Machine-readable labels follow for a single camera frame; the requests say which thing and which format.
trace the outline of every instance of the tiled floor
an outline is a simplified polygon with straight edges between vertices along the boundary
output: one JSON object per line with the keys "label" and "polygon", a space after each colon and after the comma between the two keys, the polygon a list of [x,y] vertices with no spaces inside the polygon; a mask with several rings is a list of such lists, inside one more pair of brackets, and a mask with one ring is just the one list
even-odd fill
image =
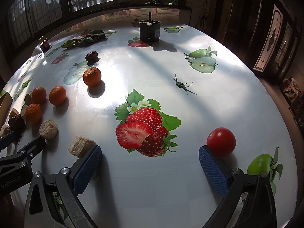
{"label": "tiled floor", "polygon": [[264,79],[259,79],[282,115],[282,118],[288,129],[291,142],[294,148],[295,159],[297,163],[298,170],[298,197],[297,197],[297,207],[303,198],[303,179],[304,179],[304,140],[301,135],[299,128],[293,120],[293,115],[288,109],[289,104],[285,100],[283,94],[281,93],[278,86],[272,86]]}

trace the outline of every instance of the cable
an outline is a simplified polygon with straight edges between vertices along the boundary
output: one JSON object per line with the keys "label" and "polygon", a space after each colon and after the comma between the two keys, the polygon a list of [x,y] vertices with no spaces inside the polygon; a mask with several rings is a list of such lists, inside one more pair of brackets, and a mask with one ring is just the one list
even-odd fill
{"label": "cable", "polygon": [[209,17],[209,13],[206,10],[207,10],[207,0],[205,2],[205,12],[203,13],[203,15],[199,16],[200,20],[195,25],[195,28],[196,28],[197,25],[199,24],[200,28],[202,29],[202,32],[205,32],[205,23],[207,22],[208,17]]}

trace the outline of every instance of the bread piece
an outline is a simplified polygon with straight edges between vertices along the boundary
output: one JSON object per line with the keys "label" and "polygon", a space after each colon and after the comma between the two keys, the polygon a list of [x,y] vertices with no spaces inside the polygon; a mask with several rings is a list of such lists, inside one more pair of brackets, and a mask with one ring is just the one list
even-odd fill
{"label": "bread piece", "polygon": [[52,140],[58,133],[58,126],[52,119],[47,119],[41,123],[39,134],[43,139]]}
{"label": "bread piece", "polygon": [[11,129],[8,125],[4,124],[0,130],[0,136],[1,138],[3,138],[4,136],[6,136],[7,134],[9,134],[11,132]]}
{"label": "bread piece", "polygon": [[12,118],[16,115],[19,115],[19,112],[15,109],[15,108],[12,108],[10,114],[9,114],[9,118]]}
{"label": "bread piece", "polygon": [[23,120],[25,120],[24,115],[25,115],[25,111],[26,111],[27,107],[28,107],[28,106],[27,106],[26,104],[24,104],[24,105],[22,106],[22,108],[21,108],[20,115],[21,115],[21,118],[22,118]]}
{"label": "bread piece", "polygon": [[69,148],[69,152],[78,158],[82,158],[93,145],[96,145],[96,142],[82,137],[81,135],[75,136]]}
{"label": "bread piece", "polygon": [[25,95],[24,102],[27,106],[34,103],[33,99],[32,99],[32,92],[33,91],[30,91]]}

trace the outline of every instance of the orange fruit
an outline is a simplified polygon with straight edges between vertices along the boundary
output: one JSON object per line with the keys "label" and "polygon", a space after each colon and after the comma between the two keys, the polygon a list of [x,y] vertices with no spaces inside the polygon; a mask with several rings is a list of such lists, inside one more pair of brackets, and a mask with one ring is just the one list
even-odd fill
{"label": "orange fruit", "polygon": [[47,92],[43,87],[36,87],[32,92],[32,99],[35,104],[42,104],[47,99]]}
{"label": "orange fruit", "polygon": [[53,105],[61,105],[67,97],[66,90],[62,86],[55,86],[49,95],[49,101]]}
{"label": "orange fruit", "polygon": [[29,124],[36,124],[41,118],[41,110],[39,105],[30,104],[25,111],[25,120]]}
{"label": "orange fruit", "polygon": [[101,72],[96,67],[89,68],[83,73],[83,81],[89,87],[97,85],[100,82],[100,78]]}

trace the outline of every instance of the blue gripper pad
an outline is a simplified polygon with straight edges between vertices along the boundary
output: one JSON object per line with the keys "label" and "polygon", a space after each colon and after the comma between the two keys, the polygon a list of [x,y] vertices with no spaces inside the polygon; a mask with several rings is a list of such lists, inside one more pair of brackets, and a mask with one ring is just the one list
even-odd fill
{"label": "blue gripper pad", "polygon": [[91,177],[93,176],[93,173],[100,163],[101,157],[101,148],[96,146],[74,178],[73,192],[76,195],[80,195],[85,191]]}
{"label": "blue gripper pad", "polygon": [[228,179],[204,146],[199,149],[199,161],[216,192],[227,196],[229,191]]}

